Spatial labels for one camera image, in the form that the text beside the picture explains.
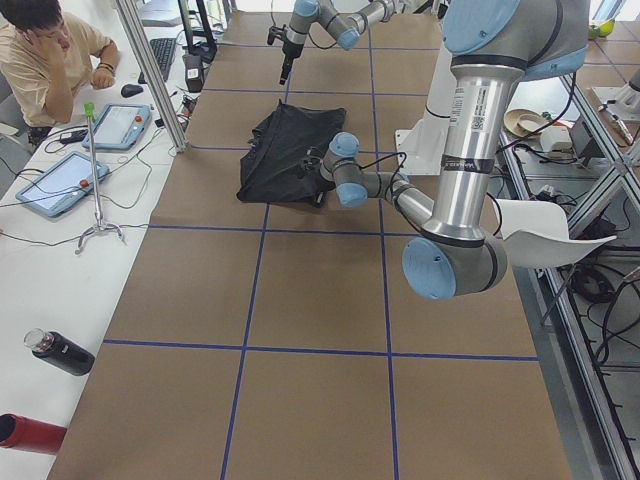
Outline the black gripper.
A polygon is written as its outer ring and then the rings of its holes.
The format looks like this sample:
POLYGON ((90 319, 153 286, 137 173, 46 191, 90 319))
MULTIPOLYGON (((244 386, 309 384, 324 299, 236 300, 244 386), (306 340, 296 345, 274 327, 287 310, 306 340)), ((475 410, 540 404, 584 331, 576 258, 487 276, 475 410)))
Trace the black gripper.
POLYGON ((315 147, 309 147, 300 161, 298 178, 307 194, 307 201, 313 207, 322 207, 330 190, 330 182, 321 174, 322 166, 320 151, 315 147))
POLYGON ((283 42, 282 52, 284 60, 279 78, 279 84, 285 85, 289 79, 290 72, 295 59, 301 56, 305 44, 305 34, 299 33, 291 27, 271 26, 268 30, 267 44, 272 45, 278 39, 283 42))

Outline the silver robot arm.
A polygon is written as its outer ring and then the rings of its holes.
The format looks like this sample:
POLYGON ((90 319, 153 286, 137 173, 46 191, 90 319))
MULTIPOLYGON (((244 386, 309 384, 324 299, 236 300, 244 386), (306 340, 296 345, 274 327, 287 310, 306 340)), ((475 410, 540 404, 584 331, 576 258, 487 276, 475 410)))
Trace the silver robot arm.
POLYGON ((503 278, 502 243, 480 224, 503 117, 518 84, 577 71, 586 55, 585 1, 454 1, 443 22, 456 86, 430 198, 399 173, 367 172, 356 162, 357 139, 331 140, 319 174, 342 205, 383 198, 418 230, 404 249, 411 288, 430 300, 478 293, 503 278))
POLYGON ((279 84, 284 85, 288 80, 293 62, 301 56, 314 23, 319 24, 338 46, 350 50, 372 25, 387 22, 394 14, 399 13, 401 5, 402 1, 375 0, 357 12, 342 14, 331 1, 296 1, 289 24, 282 27, 271 26, 268 31, 268 45, 272 45, 276 39, 283 42, 284 60, 279 84))

